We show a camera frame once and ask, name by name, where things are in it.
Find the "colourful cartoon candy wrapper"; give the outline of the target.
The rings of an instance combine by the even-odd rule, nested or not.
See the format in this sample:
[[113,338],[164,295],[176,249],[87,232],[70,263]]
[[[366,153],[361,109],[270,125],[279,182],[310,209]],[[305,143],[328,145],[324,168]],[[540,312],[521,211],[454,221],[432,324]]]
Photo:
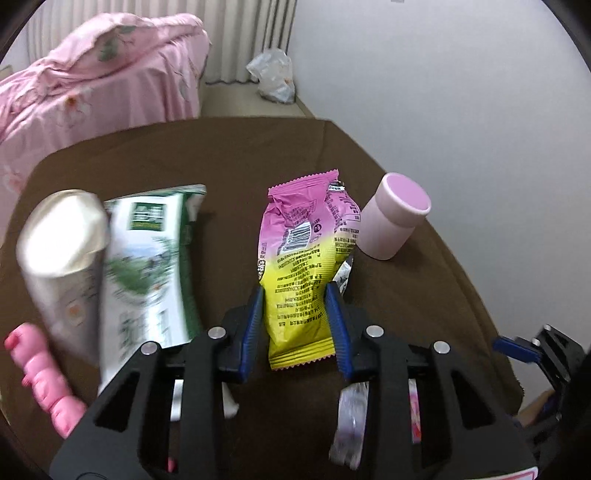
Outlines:
[[[343,294],[353,258],[332,282]],[[346,304],[352,341],[353,375],[339,396],[338,426],[329,457],[336,464],[386,474],[387,462],[401,453],[413,465],[413,448],[422,441],[418,382],[408,372],[409,345],[370,322],[362,308]]]

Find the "pink yellow snack packet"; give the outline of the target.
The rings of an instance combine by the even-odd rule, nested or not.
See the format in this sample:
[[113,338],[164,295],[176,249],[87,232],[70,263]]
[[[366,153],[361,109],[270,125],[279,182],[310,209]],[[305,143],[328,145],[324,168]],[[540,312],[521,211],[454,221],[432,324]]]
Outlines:
[[259,229],[269,362],[283,370],[335,354],[325,287],[352,255],[361,209],[337,169],[273,186]]

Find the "green white milk pouch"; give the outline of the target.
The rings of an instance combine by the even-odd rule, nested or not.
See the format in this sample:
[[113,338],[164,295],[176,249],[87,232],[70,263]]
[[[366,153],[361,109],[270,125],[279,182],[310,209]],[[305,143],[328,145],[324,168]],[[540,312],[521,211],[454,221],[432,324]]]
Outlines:
[[189,247],[206,187],[169,187],[104,203],[110,243],[100,294],[100,386],[145,342],[162,348],[201,331]]

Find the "pink cylindrical cup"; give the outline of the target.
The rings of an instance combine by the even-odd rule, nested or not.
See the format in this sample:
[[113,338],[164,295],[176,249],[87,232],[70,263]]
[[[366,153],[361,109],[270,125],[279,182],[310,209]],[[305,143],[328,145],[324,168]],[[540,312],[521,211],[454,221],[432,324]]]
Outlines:
[[356,246],[377,260],[390,260],[432,209],[427,192],[414,180],[390,172],[363,207]]

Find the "pink caterpillar toy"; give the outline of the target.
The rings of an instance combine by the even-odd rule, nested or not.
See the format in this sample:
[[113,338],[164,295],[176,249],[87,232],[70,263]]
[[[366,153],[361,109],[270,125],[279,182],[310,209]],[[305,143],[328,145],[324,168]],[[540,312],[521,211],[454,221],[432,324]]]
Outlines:
[[66,439],[86,413],[87,406],[71,390],[44,333],[32,323],[22,323],[8,334],[4,347],[23,372],[22,385],[31,388],[56,432]]

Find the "white plastic bag on floor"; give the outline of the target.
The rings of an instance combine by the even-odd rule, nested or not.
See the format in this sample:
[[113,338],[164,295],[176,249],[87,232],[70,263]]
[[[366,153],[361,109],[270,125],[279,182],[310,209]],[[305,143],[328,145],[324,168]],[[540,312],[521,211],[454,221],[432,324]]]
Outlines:
[[296,100],[293,62],[279,49],[267,49],[246,65],[246,70],[257,82],[257,92],[263,99],[280,104]]

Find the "pink floral bed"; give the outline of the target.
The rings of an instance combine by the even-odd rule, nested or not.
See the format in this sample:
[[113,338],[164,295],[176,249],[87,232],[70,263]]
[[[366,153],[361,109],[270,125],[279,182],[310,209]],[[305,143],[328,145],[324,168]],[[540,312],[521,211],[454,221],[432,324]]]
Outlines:
[[44,57],[1,83],[1,227],[35,167],[79,142],[154,123],[197,118],[200,78],[187,40],[98,77],[53,72]]

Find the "striped beige curtain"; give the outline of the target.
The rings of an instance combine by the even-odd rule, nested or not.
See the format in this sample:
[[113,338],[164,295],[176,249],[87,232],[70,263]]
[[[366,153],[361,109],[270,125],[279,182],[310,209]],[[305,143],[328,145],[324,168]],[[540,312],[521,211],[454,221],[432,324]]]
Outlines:
[[85,55],[110,62],[165,43],[193,45],[197,75],[208,84],[246,83],[247,65],[267,50],[287,51],[294,1],[45,1],[25,24],[28,62],[75,35],[68,65]]

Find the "pink pillow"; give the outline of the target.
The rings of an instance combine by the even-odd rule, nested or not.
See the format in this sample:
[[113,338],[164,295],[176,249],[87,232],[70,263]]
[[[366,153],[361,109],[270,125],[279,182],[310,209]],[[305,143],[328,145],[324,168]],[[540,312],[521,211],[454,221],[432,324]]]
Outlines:
[[76,78],[98,77],[175,40],[205,36],[202,21],[188,13],[159,18],[101,13],[66,36],[44,57],[44,62],[53,72]]

